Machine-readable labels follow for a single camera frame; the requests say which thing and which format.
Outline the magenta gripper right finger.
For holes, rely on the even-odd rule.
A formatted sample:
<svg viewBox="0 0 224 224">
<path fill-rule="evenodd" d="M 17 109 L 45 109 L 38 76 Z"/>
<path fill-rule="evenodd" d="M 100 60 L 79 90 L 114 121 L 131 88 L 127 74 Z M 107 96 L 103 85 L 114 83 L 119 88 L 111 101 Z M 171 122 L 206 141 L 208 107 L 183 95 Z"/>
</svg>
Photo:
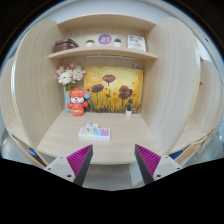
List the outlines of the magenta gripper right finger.
<svg viewBox="0 0 224 224">
<path fill-rule="evenodd" d="M 182 169 L 170 156 L 159 156 L 140 145 L 135 145 L 134 154 L 145 185 Z"/>
</svg>

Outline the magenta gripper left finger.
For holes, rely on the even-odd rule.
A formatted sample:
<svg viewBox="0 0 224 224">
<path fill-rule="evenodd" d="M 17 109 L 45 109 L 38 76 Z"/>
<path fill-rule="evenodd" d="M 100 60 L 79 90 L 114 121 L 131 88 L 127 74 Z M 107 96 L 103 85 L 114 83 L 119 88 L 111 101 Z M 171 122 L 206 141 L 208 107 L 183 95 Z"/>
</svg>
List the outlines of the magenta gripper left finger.
<svg viewBox="0 0 224 224">
<path fill-rule="evenodd" d="M 71 155 L 59 156 L 45 171 L 82 186 L 93 156 L 93 145 L 88 145 Z"/>
</svg>

